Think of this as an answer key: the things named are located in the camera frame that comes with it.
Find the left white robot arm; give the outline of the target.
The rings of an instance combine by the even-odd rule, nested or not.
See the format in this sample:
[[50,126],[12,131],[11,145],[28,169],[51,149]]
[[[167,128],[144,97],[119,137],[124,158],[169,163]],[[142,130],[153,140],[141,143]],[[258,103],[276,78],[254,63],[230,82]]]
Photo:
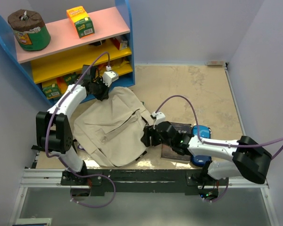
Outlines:
[[45,112],[36,115],[36,141],[47,158],[56,158],[66,168],[68,174],[78,185],[88,180],[88,171],[84,160],[74,148],[74,138],[69,118],[78,105],[89,95],[108,97],[110,84],[101,77],[97,66],[85,65],[81,76],[68,85],[65,93]]

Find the beige canvas backpack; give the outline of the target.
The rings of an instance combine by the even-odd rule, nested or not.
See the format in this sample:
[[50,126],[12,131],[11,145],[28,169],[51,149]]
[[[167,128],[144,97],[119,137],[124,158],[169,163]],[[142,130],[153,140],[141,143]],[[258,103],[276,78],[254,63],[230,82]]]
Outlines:
[[122,167],[139,159],[147,147],[143,129],[153,124],[149,111],[125,87],[115,87],[108,99],[95,101],[76,118],[73,138],[104,167]]

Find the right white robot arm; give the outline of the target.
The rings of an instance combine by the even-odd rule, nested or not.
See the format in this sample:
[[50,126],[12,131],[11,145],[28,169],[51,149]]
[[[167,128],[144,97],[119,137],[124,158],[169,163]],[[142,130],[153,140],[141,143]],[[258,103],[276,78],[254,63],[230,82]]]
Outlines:
[[180,133],[168,121],[158,125],[146,125],[141,142],[146,146],[164,144],[178,155],[206,155],[222,159],[210,161],[199,176],[206,185],[216,180],[243,176],[250,182],[264,184],[272,155],[252,138],[241,136],[239,140],[214,140]]

